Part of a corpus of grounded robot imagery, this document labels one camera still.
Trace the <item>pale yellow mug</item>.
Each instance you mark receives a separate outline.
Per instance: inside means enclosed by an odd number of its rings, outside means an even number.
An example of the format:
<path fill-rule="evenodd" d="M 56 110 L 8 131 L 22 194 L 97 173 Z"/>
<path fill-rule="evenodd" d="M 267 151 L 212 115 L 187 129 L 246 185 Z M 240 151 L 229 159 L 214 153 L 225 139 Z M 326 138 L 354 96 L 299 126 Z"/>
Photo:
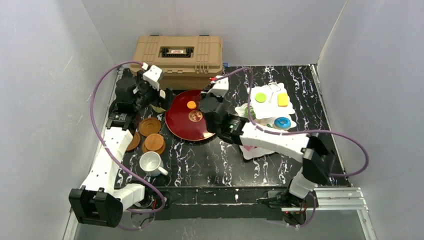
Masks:
<path fill-rule="evenodd" d="M 150 104 L 150 106 L 158 114 L 161 114 L 161 113 L 165 113 L 166 112 L 166 110 L 164 108 L 162 108 L 161 106 L 155 106 L 152 103 Z"/>

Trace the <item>orange round cookie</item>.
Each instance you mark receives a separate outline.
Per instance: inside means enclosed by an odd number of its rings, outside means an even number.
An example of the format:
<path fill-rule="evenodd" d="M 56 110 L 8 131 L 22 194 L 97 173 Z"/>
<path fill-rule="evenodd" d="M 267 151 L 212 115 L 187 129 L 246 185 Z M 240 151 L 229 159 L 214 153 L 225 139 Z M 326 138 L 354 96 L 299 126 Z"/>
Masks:
<path fill-rule="evenodd" d="M 191 100 L 191 101 L 187 102 L 186 106 L 187 106 L 188 109 L 194 110 L 194 109 L 197 108 L 197 103 L 195 101 Z"/>

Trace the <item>small light wooden coaster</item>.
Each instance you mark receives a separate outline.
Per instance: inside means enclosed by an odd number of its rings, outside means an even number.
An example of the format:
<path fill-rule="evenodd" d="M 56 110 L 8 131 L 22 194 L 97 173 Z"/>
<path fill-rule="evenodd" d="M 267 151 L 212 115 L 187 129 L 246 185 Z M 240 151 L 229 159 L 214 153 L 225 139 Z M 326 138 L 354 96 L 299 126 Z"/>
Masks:
<path fill-rule="evenodd" d="M 149 151 L 158 151 L 165 144 L 164 137 L 159 133 L 148 135 L 144 141 L 144 146 Z"/>

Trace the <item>green round macaron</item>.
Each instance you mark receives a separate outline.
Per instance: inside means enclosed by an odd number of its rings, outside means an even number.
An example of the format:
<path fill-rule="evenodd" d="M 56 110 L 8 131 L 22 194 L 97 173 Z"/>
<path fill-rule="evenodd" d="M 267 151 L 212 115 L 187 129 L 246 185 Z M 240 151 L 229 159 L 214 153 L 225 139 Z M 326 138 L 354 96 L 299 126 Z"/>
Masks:
<path fill-rule="evenodd" d="M 267 100 L 267 95 L 263 92 L 258 92 L 255 96 L 254 99 L 256 102 L 258 103 L 264 103 Z"/>

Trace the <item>white three-tier cake stand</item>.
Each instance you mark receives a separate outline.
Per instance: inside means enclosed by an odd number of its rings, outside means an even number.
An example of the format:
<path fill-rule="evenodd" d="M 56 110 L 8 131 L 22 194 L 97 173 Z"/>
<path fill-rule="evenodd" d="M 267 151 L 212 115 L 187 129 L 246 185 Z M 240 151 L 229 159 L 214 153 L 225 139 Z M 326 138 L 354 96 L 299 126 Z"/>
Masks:
<path fill-rule="evenodd" d="M 257 93 L 264 93 L 267 96 L 267 100 L 263 103 L 259 103 L 255 101 L 255 95 Z M 292 119 L 292 115 L 295 114 L 295 110 L 293 104 L 290 102 L 289 97 L 289 105 L 287 107 L 279 107 L 278 106 L 278 94 L 287 93 L 287 90 L 283 83 L 272 82 L 263 86 L 255 86 L 252 88 L 251 92 L 251 103 L 250 106 L 253 107 L 255 112 L 255 119 L 253 119 L 256 123 L 274 128 L 273 123 L 276 118 L 286 117 L 291 120 L 291 128 L 293 129 L 297 126 L 297 123 Z M 245 117 L 245 108 L 248 107 L 247 103 L 235 107 L 235 112 L 237 116 Z"/>

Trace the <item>white mug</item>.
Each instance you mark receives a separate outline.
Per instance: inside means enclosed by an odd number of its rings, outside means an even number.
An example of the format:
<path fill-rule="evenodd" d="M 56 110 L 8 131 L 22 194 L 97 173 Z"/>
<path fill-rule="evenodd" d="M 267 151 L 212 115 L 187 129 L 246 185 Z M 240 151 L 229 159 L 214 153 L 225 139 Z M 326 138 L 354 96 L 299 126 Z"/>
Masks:
<path fill-rule="evenodd" d="M 164 168 L 161 156 L 154 151 L 144 153 L 139 160 L 140 168 L 150 177 L 167 176 L 169 172 Z"/>

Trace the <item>orange square cake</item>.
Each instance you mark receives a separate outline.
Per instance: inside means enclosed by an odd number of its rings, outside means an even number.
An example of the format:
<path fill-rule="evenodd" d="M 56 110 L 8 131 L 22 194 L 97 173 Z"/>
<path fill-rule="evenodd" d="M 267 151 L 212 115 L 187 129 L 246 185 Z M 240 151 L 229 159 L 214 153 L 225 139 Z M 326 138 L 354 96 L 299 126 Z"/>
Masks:
<path fill-rule="evenodd" d="M 279 107 L 287 107 L 290 103 L 290 99 L 287 93 L 279 93 L 277 95 L 277 105 Z"/>

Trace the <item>blue frosted donut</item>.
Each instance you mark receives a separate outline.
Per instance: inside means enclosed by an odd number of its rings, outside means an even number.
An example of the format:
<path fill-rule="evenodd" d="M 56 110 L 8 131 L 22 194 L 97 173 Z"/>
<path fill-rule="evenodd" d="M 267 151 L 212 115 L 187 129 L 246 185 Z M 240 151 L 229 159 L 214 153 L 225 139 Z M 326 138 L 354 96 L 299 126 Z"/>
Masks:
<path fill-rule="evenodd" d="M 280 130 L 291 128 L 291 120 L 287 117 L 277 117 L 273 122 L 273 127 Z"/>

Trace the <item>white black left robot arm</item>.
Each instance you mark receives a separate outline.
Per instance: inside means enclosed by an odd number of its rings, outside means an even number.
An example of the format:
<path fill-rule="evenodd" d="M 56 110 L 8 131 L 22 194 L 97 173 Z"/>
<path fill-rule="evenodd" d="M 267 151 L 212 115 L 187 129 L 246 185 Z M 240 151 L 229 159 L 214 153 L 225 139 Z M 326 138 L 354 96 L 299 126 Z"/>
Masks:
<path fill-rule="evenodd" d="M 140 143 L 134 126 L 137 114 L 149 105 L 166 109 L 175 98 L 171 88 L 156 87 L 144 79 L 121 78 L 115 85 L 104 133 L 92 121 L 101 148 L 86 179 L 79 188 L 71 189 L 68 196 L 80 224 L 115 228 L 124 211 L 144 200 L 145 185 L 129 183 L 115 189 L 115 181 L 124 167 L 125 153 Z"/>

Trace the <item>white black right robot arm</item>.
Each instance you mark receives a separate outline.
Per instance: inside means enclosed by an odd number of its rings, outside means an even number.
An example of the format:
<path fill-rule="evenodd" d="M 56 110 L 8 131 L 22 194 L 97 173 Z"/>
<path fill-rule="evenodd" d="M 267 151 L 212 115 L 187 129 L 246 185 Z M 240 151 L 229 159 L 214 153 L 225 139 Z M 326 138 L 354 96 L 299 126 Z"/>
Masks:
<path fill-rule="evenodd" d="M 335 153 L 324 143 L 322 133 L 277 131 L 261 126 L 248 118 L 230 114 L 221 97 L 202 91 L 198 109 L 207 131 L 221 140 L 239 146 L 270 150 L 302 163 L 301 170 L 289 184 L 289 194 L 303 199 L 314 188 L 330 180 Z"/>

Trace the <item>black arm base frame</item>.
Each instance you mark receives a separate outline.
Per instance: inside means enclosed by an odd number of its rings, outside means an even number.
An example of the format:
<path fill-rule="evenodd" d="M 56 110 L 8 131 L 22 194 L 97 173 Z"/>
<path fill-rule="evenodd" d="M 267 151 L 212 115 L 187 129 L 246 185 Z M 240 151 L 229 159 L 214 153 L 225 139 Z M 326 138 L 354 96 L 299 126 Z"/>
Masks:
<path fill-rule="evenodd" d="M 159 187 L 165 198 L 155 220 L 265 219 L 287 220 L 290 225 L 307 221 L 319 206 L 315 192 L 302 198 L 290 196 L 286 187 Z"/>

